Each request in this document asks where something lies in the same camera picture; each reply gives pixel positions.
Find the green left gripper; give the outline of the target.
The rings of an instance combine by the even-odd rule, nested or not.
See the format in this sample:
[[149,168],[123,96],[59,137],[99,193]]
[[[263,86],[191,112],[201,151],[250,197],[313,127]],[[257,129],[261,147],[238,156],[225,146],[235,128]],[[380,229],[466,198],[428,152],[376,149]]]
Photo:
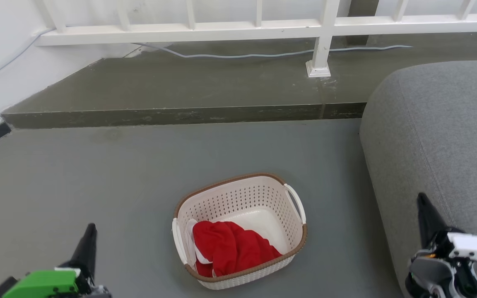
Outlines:
[[111,298],[111,292],[95,285],[98,230],[89,223],[70,259],[70,268],[27,273],[22,279],[8,277],[0,284],[0,298]]

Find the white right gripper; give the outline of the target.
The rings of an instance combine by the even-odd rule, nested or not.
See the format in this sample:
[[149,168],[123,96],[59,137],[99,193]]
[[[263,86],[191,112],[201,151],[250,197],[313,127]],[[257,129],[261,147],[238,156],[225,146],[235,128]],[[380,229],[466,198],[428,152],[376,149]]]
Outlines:
[[435,269],[453,269],[456,262],[477,263],[477,235],[449,227],[424,192],[417,196],[419,236]]

